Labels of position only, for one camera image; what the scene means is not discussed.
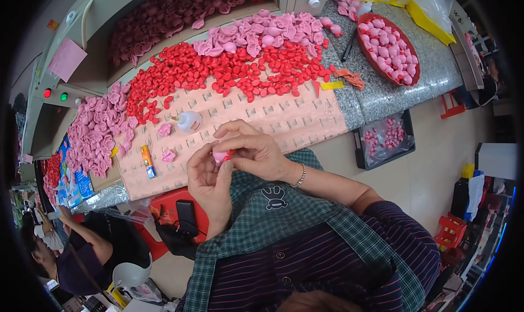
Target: orange cloth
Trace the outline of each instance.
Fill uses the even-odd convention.
[[[361,91],[364,89],[364,82],[362,81],[362,79],[360,79],[362,73],[351,73],[348,69],[339,69],[335,70],[335,72],[333,72],[333,75],[335,77],[344,77],[344,79],[347,80],[347,82],[357,87]]]

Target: striped shirt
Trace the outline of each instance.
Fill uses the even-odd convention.
[[[428,231],[392,202],[375,202],[359,217],[409,265],[427,295],[441,265]],[[366,311],[401,312],[399,275],[391,263],[377,274],[328,224],[318,224],[257,252],[218,260],[208,310],[276,311],[293,291],[322,290]]]

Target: silver bracelet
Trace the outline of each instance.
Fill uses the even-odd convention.
[[[296,185],[292,185],[291,187],[292,188],[297,188],[299,187],[300,185],[302,185],[302,182],[304,181],[304,178],[305,178],[305,164],[304,163],[301,163],[302,167],[304,168],[304,171],[302,172],[302,177],[300,177],[300,180],[298,180],[297,184]]]

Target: yellow plastic basket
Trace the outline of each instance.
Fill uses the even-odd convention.
[[[391,4],[399,7],[405,7],[413,21],[425,31],[437,37],[441,42],[446,45],[456,43],[455,36],[453,34],[447,34],[444,30],[440,29],[435,22],[431,21],[422,11],[422,9],[415,4],[412,0],[373,0],[374,2]]]

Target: tile floor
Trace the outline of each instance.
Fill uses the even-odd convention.
[[[431,234],[451,207],[453,186],[462,168],[474,163],[479,142],[489,141],[491,107],[444,119],[440,97],[410,109],[416,151],[371,171],[357,168],[355,142],[347,133],[311,146],[326,171],[363,182],[384,199],[398,204]],[[153,263],[151,278],[169,297],[181,297],[193,261],[167,253]]]

